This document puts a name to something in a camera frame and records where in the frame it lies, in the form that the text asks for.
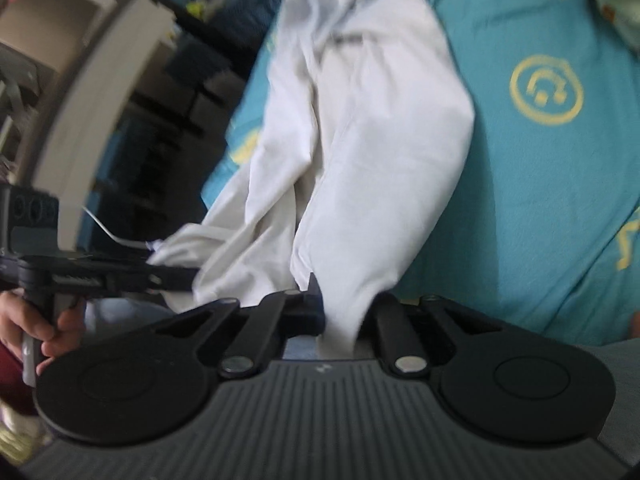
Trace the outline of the person left hand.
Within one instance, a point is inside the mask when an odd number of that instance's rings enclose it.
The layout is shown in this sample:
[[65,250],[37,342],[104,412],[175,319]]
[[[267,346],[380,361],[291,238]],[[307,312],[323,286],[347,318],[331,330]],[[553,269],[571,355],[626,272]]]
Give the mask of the person left hand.
[[85,300],[74,298],[55,325],[47,322],[23,298],[23,289],[1,293],[1,342],[17,359],[22,358],[22,338],[32,336],[41,342],[43,360],[35,368],[40,375],[55,359],[80,347],[85,333]]

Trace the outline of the red sleeve forearm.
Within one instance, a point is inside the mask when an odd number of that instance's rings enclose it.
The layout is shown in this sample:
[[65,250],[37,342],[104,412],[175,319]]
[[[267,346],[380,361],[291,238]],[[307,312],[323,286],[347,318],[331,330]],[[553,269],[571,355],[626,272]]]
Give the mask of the red sleeve forearm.
[[18,414],[37,415],[32,388],[23,382],[22,363],[3,344],[0,346],[0,398]]

